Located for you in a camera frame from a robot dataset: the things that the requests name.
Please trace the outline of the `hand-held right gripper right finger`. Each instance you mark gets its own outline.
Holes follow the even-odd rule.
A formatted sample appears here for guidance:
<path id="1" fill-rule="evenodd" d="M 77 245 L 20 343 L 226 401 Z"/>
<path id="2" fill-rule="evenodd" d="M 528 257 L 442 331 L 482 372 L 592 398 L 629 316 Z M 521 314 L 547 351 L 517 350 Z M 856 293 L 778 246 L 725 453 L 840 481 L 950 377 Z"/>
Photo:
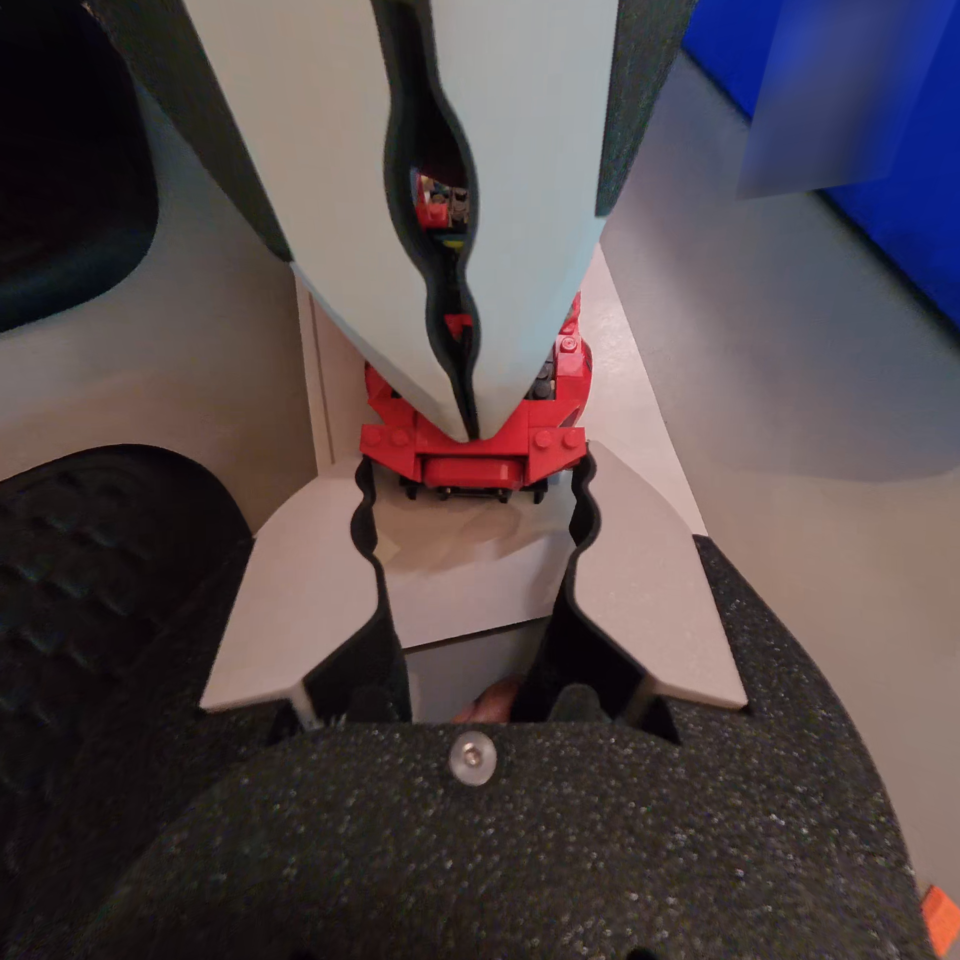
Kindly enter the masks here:
<path id="1" fill-rule="evenodd" d="M 574 543 L 559 599 L 569 611 L 563 672 L 615 721 L 657 697 L 739 712 L 749 705 L 687 522 L 603 443 L 574 470 Z"/>

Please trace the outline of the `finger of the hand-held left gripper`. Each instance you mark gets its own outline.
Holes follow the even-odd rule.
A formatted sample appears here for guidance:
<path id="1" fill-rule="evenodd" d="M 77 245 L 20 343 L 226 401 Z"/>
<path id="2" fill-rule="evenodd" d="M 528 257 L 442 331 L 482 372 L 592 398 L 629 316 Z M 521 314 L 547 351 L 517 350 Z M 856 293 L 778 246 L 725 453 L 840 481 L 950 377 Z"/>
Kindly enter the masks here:
<path id="1" fill-rule="evenodd" d="M 391 90 L 371 2 L 185 3 L 289 246 L 294 269 L 355 349 L 458 442 L 469 438 L 429 338 L 423 269 L 391 211 Z"/>
<path id="2" fill-rule="evenodd" d="M 469 148 L 472 389 L 496 434 L 546 360 L 604 226 L 595 213 L 617 1 L 431 3 L 438 79 Z"/>

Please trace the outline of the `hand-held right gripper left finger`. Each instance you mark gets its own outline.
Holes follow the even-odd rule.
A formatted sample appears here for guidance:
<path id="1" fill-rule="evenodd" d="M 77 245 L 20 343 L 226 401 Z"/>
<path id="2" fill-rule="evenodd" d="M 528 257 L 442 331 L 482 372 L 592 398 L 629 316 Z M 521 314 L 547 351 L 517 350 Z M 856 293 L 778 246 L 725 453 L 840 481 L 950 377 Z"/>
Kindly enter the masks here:
<path id="1" fill-rule="evenodd" d="M 402 647 L 375 555 L 368 458 L 337 462 L 255 536 L 199 706 L 286 702 L 299 721 L 347 714 L 375 689 L 402 718 Z"/>

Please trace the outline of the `lego instruction booklet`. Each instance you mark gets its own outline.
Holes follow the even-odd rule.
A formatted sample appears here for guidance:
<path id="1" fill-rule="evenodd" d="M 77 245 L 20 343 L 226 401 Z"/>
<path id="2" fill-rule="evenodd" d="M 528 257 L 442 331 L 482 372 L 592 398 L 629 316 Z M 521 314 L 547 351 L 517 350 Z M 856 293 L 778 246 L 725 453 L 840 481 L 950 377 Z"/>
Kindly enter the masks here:
<path id="1" fill-rule="evenodd" d="M 306 389 L 319 469 L 357 452 L 367 404 L 364 360 L 299 277 L 294 278 Z M 592 383 L 579 426 L 654 487 L 693 534 L 707 527 L 643 365 L 601 246 L 582 280 L 580 330 Z M 498 630 L 547 616 L 572 549 L 570 474 L 542 503 L 530 494 L 409 501 L 398 480 L 375 472 L 376 557 L 393 624 L 405 648 Z"/>

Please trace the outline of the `red and black lego car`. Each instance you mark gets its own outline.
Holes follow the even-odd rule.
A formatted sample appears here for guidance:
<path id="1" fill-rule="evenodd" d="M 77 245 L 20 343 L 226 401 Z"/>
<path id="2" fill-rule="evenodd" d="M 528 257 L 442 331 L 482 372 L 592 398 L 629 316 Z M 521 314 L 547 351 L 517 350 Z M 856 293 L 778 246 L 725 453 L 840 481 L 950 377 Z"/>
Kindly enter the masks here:
<path id="1" fill-rule="evenodd" d="M 421 230 L 438 250 L 445 270 L 443 320 L 456 359 L 474 343 L 475 321 L 463 304 L 457 268 L 467 239 L 470 193 L 418 171 L 413 173 L 414 211 Z M 548 482 L 587 453 L 578 422 L 589 400 L 593 354 L 580 330 L 582 294 L 575 294 L 558 335 L 522 401 L 487 439 L 464 443 L 429 421 L 369 362 L 366 401 L 381 424 L 362 428 L 359 450 L 398 476 L 406 496 L 429 489 L 440 499 L 496 498 L 531 493 L 541 503 Z"/>

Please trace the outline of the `blue plastic bin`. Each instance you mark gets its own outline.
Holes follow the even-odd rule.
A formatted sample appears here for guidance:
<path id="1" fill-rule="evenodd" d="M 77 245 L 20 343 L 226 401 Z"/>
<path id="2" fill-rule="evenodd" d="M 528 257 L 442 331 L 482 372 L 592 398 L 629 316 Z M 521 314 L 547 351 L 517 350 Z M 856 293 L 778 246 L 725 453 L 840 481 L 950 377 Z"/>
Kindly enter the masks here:
<path id="1" fill-rule="evenodd" d="M 682 47 L 752 119 L 782 2 L 703 1 Z M 954 329 L 959 323 L 958 2 L 906 125 L 891 174 L 825 198 Z"/>

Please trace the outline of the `orange lego piece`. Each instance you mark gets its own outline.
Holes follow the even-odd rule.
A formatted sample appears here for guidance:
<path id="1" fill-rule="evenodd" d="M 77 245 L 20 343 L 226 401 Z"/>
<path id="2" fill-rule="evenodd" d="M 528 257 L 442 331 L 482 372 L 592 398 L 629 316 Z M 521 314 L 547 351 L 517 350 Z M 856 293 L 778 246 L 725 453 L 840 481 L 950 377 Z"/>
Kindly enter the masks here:
<path id="1" fill-rule="evenodd" d="M 921 899 L 920 911 L 931 949 L 937 957 L 945 957 L 959 937 L 958 904 L 932 884 Z"/>

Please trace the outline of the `black quilted chair seat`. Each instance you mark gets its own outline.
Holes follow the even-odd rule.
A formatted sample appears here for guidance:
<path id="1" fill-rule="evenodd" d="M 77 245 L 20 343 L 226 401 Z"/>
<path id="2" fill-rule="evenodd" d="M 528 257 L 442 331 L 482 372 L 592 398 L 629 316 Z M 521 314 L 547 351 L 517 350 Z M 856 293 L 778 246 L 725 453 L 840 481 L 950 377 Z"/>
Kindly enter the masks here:
<path id="1" fill-rule="evenodd" d="M 251 530 L 183 455 L 113 445 L 1 488 L 2 910 L 95 715 Z"/>
<path id="2" fill-rule="evenodd" d="M 159 221 L 131 74 L 82 2 L 1 3 L 1 330 L 83 305 Z"/>

